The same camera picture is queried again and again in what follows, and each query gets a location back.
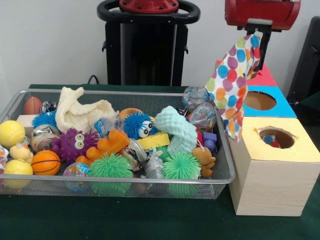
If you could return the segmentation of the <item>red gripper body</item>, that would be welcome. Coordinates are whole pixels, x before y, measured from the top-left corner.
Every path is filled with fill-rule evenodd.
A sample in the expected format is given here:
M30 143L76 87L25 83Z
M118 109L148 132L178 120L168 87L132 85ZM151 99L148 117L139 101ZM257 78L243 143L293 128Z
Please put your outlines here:
M229 26L271 26L273 31L288 31L301 8L300 0L226 0L224 17Z

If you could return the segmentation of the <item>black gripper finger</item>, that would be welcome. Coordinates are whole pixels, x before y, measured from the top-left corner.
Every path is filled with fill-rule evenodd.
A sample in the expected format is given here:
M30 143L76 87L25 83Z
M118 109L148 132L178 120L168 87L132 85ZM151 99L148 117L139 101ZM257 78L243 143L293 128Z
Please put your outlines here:
M266 52L267 52L267 48L268 48L268 44L271 38L271 31L265 31L262 33L262 38L260 41L260 60L259 60L259 70L263 69L263 65L264 65L264 61L265 61L265 57L266 57Z

